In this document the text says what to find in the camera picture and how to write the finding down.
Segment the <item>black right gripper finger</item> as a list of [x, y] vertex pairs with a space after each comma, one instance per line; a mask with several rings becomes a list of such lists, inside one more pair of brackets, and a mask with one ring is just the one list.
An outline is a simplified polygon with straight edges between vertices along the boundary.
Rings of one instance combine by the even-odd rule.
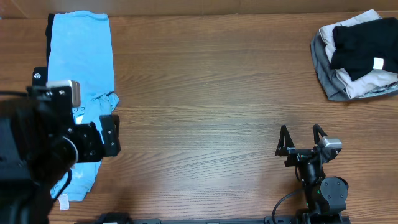
[[328, 137], [327, 133], [320, 127], [319, 124], [313, 125], [314, 143], [317, 146], [323, 146], [323, 137]]
[[286, 125], [282, 125], [280, 129], [280, 137], [275, 151], [276, 156], [288, 156], [295, 150], [295, 145], [290, 137]]

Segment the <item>black t-shirt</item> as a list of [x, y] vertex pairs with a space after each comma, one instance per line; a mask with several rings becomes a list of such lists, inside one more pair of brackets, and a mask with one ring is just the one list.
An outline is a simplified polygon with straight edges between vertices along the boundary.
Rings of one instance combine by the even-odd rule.
[[352, 81], [373, 70], [397, 73], [397, 19], [368, 21], [333, 29], [332, 69], [345, 69]]

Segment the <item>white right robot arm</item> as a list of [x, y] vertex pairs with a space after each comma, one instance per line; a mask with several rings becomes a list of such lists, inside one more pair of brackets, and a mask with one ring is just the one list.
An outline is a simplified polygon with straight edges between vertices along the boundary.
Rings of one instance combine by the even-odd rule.
[[[275, 150], [276, 156], [285, 157], [284, 165], [295, 168], [301, 188], [282, 197], [272, 210], [271, 223], [349, 223], [341, 212], [346, 209], [349, 185], [341, 177], [327, 177], [323, 165], [340, 154], [343, 143], [329, 137], [318, 125], [313, 126], [314, 146], [297, 149], [285, 125], [281, 126]], [[276, 210], [286, 199], [303, 193], [306, 208], [298, 209], [293, 216], [277, 216]]]

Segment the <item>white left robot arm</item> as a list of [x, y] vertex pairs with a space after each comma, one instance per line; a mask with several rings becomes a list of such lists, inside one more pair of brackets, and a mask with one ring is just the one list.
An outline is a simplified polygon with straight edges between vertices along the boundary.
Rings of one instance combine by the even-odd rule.
[[117, 156], [119, 116], [76, 124], [72, 88], [29, 86], [1, 102], [1, 223], [48, 223], [50, 189], [76, 163]]

